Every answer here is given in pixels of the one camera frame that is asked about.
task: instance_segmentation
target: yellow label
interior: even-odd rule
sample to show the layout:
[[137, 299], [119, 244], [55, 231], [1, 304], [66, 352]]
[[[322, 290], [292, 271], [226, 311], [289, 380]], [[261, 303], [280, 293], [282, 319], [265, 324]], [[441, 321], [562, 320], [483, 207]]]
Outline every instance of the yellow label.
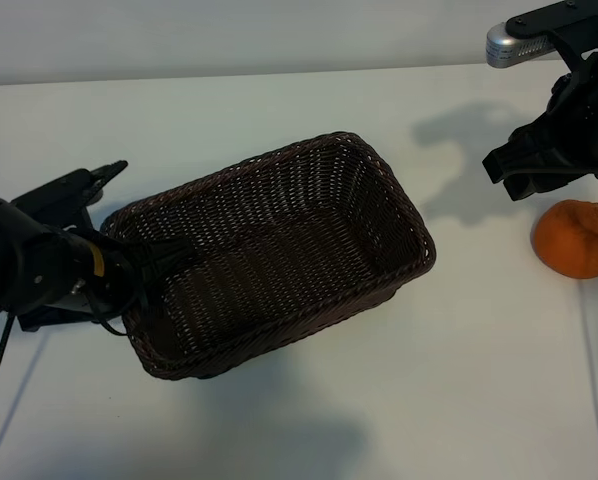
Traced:
[[88, 243], [90, 251], [92, 252], [92, 260], [95, 267], [94, 274], [97, 277], [103, 277], [106, 272], [106, 266], [103, 261], [103, 254], [101, 253], [101, 250], [99, 250], [99, 247], [97, 247], [94, 243], [86, 243]]

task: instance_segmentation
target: white tabletop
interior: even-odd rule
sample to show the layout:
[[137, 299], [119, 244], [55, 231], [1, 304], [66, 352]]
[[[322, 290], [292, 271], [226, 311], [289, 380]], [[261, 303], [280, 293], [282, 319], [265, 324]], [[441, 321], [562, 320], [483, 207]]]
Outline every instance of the white tabletop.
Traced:
[[96, 325], [15, 327], [0, 479], [598, 479], [582, 333], [584, 312], [598, 370], [598, 280], [553, 273], [529, 243], [542, 211], [598, 199], [598, 182], [513, 203], [481, 166], [564, 72], [537, 62], [0, 87], [6, 199], [127, 159], [93, 208], [98, 223], [348, 130], [392, 166], [438, 249], [390, 302], [208, 381], [153, 379]]

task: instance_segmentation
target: brown wicker basket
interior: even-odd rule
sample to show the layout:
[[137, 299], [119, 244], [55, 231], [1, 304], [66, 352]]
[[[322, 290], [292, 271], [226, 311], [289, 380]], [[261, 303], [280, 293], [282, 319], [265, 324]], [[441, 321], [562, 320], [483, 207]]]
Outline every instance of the brown wicker basket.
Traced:
[[207, 378], [390, 299], [435, 247], [390, 167], [352, 133], [245, 160], [138, 201], [121, 241], [186, 236], [201, 260], [163, 282], [160, 314], [124, 315], [148, 373]]

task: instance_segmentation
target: white wall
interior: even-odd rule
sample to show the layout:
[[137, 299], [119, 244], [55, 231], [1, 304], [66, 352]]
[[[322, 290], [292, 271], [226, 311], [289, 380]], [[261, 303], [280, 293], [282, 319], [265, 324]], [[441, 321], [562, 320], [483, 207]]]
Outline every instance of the white wall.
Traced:
[[475, 63], [550, 0], [0, 0], [0, 83]]

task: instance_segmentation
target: woven texture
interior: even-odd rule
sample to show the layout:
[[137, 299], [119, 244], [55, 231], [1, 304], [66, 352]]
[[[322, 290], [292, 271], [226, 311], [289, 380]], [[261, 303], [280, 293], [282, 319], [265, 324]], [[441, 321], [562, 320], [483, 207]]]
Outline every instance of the woven texture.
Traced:
[[211, 377], [392, 297], [435, 248], [390, 167], [333, 133], [245, 160], [112, 214], [120, 241], [186, 236], [200, 257], [124, 317], [151, 375]]

